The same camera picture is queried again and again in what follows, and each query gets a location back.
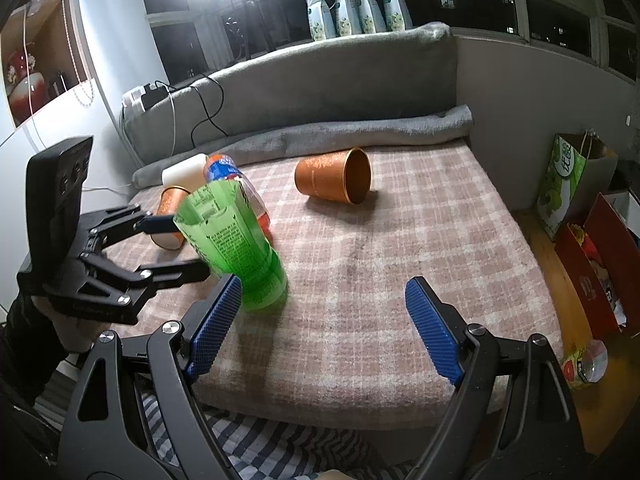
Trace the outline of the pink plaid blanket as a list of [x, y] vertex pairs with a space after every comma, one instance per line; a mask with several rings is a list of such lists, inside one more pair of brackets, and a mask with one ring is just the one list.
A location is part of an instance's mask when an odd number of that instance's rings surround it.
[[247, 166], [288, 278], [283, 304], [236, 317], [198, 400], [303, 425], [431, 426], [452, 388], [405, 307], [423, 276], [437, 296], [498, 337], [561, 327], [538, 263], [463, 141], [372, 148], [372, 188], [350, 206], [297, 191], [292, 159]]

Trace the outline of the blue striped cloth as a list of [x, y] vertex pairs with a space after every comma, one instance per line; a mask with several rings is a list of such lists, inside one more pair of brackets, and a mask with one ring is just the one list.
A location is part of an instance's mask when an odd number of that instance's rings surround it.
[[205, 418], [242, 479], [403, 479], [413, 460], [389, 460], [355, 430], [270, 422], [206, 408]]

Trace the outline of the blue orange snack cup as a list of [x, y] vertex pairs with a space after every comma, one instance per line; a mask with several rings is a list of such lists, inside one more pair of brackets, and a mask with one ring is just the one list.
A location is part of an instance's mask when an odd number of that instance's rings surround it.
[[203, 168], [205, 182], [217, 180], [238, 181], [243, 193], [254, 212], [257, 222], [268, 240], [271, 240], [270, 217], [265, 203], [256, 191], [254, 185], [250, 183], [247, 176], [239, 170], [234, 160], [225, 154], [209, 155]]

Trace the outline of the white plastic cup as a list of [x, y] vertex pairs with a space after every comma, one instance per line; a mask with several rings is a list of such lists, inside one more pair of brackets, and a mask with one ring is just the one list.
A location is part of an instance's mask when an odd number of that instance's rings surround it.
[[186, 192], [192, 193], [203, 185], [206, 185], [204, 168], [207, 156], [203, 153], [196, 154], [190, 158], [178, 162], [162, 171], [162, 185], [180, 186]]

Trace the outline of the white green pouch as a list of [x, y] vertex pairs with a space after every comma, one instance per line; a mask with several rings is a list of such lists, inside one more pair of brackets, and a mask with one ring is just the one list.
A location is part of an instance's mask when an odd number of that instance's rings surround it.
[[362, 33], [355, 0], [334, 0], [336, 30], [338, 36], [354, 36]]
[[391, 32], [413, 29], [412, 19], [405, 0], [383, 0], [387, 28]]
[[306, 0], [311, 39], [322, 41], [336, 37], [335, 26], [326, 0]]
[[358, 12], [365, 34], [386, 32], [386, 24], [376, 0], [358, 0]]

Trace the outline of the red paper bag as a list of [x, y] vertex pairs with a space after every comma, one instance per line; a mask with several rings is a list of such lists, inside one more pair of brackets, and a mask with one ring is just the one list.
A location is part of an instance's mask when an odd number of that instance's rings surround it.
[[600, 194], [584, 223], [567, 222], [555, 252], [593, 338], [639, 335], [639, 202], [629, 191]]

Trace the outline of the grey sofa back cushion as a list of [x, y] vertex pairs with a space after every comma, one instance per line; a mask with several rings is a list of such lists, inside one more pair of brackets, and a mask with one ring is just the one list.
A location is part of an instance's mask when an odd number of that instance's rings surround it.
[[142, 164], [242, 133], [313, 122], [446, 112], [457, 104], [458, 44], [434, 22], [288, 47], [171, 92], [124, 118]]

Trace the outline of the orange cup near cushion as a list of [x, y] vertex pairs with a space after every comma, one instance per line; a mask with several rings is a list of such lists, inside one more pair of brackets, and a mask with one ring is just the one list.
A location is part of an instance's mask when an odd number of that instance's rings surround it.
[[361, 148], [302, 159], [294, 172], [303, 195], [349, 205], [362, 204], [370, 191], [372, 169]]

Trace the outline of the orange cup by white cup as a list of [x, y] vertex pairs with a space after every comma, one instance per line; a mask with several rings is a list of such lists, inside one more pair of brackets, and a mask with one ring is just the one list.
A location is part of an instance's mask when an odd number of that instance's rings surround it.
[[178, 250], [182, 247], [184, 236], [175, 225], [174, 215], [189, 194], [186, 188], [178, 185], [168, 186], [160, 193], [160, 203], [155, 215], [162, 217], [162, 220], [156, 222], [157, 228], [151, 234], [152, 241], [158, 247], [166, 250]]

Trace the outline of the rolled grey blanket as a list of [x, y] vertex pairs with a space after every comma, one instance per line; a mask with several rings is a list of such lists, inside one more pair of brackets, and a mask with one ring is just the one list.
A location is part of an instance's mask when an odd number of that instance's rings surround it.
[[313, 122], [263, 132], [238, 134], [205, 143], [198, 148], [138, 169], [132, 183], [144, 190], [162, 183], [162, 171], [200, 153], [222, 153], [238, 165], [294, 158], [369, 146], [427, 146], [468, 136], [473, 115], [466, 105], [428, 116], [357, 120], [356, 122]]

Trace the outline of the small jar on floor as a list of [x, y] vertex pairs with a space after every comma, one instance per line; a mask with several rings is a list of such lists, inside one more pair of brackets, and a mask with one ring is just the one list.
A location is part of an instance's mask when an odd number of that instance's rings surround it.
[[603, 341], [593, 339], [568, 356], [561, 366], [567, 385], [574, 390], [594, 385], [608, 368], [608, 349]]

